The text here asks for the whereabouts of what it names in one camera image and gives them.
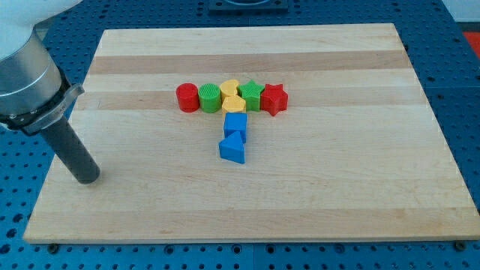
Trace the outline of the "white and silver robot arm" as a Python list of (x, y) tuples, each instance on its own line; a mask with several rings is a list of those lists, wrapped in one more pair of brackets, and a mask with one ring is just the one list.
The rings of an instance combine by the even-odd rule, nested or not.
[(66, 78), (35, 25), (81, 0), (1, 0), (1, 125), (32, 135), (59, 121), (84, 93)]

